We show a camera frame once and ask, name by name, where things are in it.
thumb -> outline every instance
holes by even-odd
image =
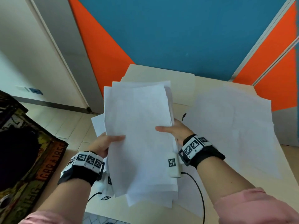
[[[155,127],[155,129],[156,129],[156,131],[159,131],[159,132],[173,133],[173,127],[158,126],[158,127]]]
[[[120,135],[120,136],[108,136],[108,140],[110,142],[119,142],[122,141],[123,139],[125,139],[126,136],[125,135]]]

pink sleeve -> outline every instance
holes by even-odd
[[[214,208],[221,224],[299,223],[299,214],[293,208],[267,195],[262,188],[225,196]]]
[[[61,215],[49,211],[36,211],[28,215],[19,224],[72,224]]]

floor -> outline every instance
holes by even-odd
[[[37,122],[52,135],[55,135],[57,138],[60,138],[69,144],[57,171],[53,174],[53,177],[47,184],[47,187],[33,209],[36,210],[56,188],[60,172],[64,169],[70,158],[78,151],[86,151],[89,143],[96,139],[97,136],[91,121],[91,118],[96,116],[96,114],[85,114],[28,103],[21,104],[28,109],[27,115],[32,120]],[[88,212],[85,212],[82,223],[125,224],[124,222],[97,216]]]

cable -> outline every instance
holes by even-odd
[[[95,195],[98,195],[98,194],[102,194],[102,193],[98,192],[98,193],[93,194],[93,195],[88,199],[87,202],[89,202]]]
[[[199,186],[198,186],[196,180],[195,180],[191,175],[189,175],[189,174],[186,173],[186,172],[181,172],[181,173],[190,176],[190,177],[192,178],[192,180],[195,182],[195,184],[196,184],[196,186],[197,186],[197,188],[198,188],[198,190],[199,190],[199,192],[200,192],[200,196],[202,197],[202,205],[203,205],[203,207],[204,207],[204,198],[203,198],[203,196],[202,196],[202,192],[201,192],[201,190],[200,190],[200,188],[199,188]],[[204,224],[204,220],[205,220],[205,208],[204,208],[204,218],[203,218],[202,224]]]

person's left arm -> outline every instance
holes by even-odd
[[[105,158],[108,154],[110,143],[122,141],[124,138],[124,135],[107,136],[106,133],[103,133],[89,146],[88,151],[93,151]],[[36,216],[34,216],[35,213],[30,214],[20,223],[70,222],[81,224],[90,190],[90,183],[82,179],[71,179],[63,182],[57,186],[54,192],[38,208]]]

